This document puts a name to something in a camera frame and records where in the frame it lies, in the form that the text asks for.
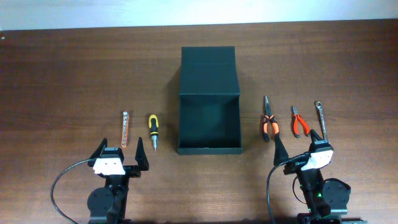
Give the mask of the orange bit holder strip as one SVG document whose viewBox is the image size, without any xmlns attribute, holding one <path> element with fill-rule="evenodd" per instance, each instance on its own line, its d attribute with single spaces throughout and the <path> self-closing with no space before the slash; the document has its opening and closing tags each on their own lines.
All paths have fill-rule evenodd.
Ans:
<svg viewBox="0 0 398 224">
<path fill-rule="evenodd" d="M 127 111 L 123 112 L 123 123 L 122 123 L 122 135 L 121 135 L 121 147 L 127 147 L 128 138 L 128 126 L 129 126 L 129 113 Z"/>
</svg>

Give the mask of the red diagonal cutting pliers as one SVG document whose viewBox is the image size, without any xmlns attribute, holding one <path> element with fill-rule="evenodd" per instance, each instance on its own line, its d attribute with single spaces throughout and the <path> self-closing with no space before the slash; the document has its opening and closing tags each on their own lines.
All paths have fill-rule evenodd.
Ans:
<svg viewBox="0 0 398 224">
<path fill-rule="evenodd" d="M 304 119 L 301 117 L 301 115 L 298 113 L 298 110 L 295 106 L 291 107 L 292 110 L 292 131 L 293 134 L 296 138 L 300 137 L 299 131 L 298 131 L 298 124 L 301 124 L 303 127 L 304 135 L 309 136 L 310 135 L 310 128 L 308 124 L 304 121 Z"/>
</svg>

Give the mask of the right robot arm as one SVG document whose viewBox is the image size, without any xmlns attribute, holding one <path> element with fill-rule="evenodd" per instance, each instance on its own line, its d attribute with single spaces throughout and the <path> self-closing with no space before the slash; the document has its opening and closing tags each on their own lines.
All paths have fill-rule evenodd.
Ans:
<svg viewBox="0 0 398 224">
<path fill-rule="evenodd" d="M 308 151 L 295 157 L 277 149 L 274 167 L 284 166 L 284 174 L 295 174 L 299 181 L 308 212 L 299 213 L 297 223 L 342 223 L 341 216 L 348 213 L 351 187 L 336 178 L 323 178 L 321 169 L 331 162 L 334 149 L 313 129 L 310 137 Z"/>
</svg>

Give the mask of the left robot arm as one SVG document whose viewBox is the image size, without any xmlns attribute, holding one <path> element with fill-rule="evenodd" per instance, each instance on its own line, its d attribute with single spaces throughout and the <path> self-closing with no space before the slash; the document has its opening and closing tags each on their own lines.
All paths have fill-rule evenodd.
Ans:
<svg viewBox="0 0 398 224">
<path fill-rule="evenodd" d="M 137 142 L 135 160 L 136 165 L 124 165 L 122 149 L 109 147 L 106 138 L 89 157 L 88 166 L 105 180 L 104 186 L 92 191 L 88 197 L 90 223 L 132 223 L 132 220 L 126 218 L 129 180 L 139 178 L 142 171 L 149 170 L 142 138 Z"/>
</svg>

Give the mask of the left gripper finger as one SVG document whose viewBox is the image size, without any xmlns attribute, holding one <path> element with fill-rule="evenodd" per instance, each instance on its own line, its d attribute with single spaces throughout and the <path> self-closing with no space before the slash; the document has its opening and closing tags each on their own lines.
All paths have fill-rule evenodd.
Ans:
<svg viewBox="0 0 398 224">
<path fill-rule="evenodd" d="M 95 164 L 95 160 L 100 157 L 101 153 L 103 152 L 103 149 L 107 147 L 108 140 L 106 138 L 103 138 L 102 142 L 98 146 L 98 148 L 92 153 L 92 155 L 89 157 L 88 161 L 88 166 L 93 167 Z"/>
<path fill-rule="evenodd" d="M 147 156 L 145 154 L 144 145 L 141 137 L 139 137 L 137 142 L 135 160 L 140 170 L 143 171 L 149 170 L 149 161 L 147 160 Z"/>
</svg>

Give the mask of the yellow black screwdriver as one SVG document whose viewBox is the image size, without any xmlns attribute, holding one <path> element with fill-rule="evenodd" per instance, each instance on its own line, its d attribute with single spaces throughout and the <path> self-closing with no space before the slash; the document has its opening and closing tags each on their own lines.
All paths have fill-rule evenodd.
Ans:
<svg viewBox="0 0 398 224">
<path fill-rule="evenodd" d="M 157 150 L 157 140 L 159 137 L 159 120 L 155 114 L 151 114 L 149 116 L 149 129 L 150 129 L 150 137 L 152 139 L 152 145 L 154 150 Z"/>
</svg>

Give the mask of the black open box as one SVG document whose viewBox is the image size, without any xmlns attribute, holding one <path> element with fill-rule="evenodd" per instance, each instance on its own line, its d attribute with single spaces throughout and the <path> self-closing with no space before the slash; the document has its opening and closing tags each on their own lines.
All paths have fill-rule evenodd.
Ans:
<svg viewBox="0 0 398 224">
<path fill-rule="evenodd" d="M 235 48 L 182 47 L 179 84 L 178 154 L 241 154 Z"/>
</svg>

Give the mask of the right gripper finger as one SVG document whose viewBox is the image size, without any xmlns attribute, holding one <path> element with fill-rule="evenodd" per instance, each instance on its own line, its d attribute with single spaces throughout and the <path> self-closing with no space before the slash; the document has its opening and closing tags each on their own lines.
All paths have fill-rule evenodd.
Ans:
<svg viewBox="0 0 398 224">
<path fill-rule="evenodd" d="M 289 155 L 282 143 L 279 134 L 275 135 L 274 142 L 275 142 L 274 166 L 277 166 L 287 161 L 289 159 Z"/>
<path fill-rule="evenodd" d="M 319 136 L 319 134 L 314 129 L 310 130 L 310 137 L 311 137 L 312 142 L 324 140 L 321 136 Z"/>
</svg>

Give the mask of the silver ring wrench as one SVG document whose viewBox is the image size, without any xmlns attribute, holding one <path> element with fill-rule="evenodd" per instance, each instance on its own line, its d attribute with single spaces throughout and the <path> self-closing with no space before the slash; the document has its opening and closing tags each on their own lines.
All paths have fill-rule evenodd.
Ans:
<svg viewBox="0 0 398 224">
<path fill-rule="evenodd" d="M 322 103 L 320 101 L 316 101 L 315 102 L 315 107 L 316 107 L 316 109 L 318 111 L 318 115 L 319 115 L 319 119 L 320 119 L 320 125 L 322 127 L 323 138 L 324 138 L 324 140 L 327 141 L 328 140 L 328 133 L 327 133 L 326 126 L 325 126 L 325 117 L 324 117 L 324 114 L 323 114 Z"/>
</svg>

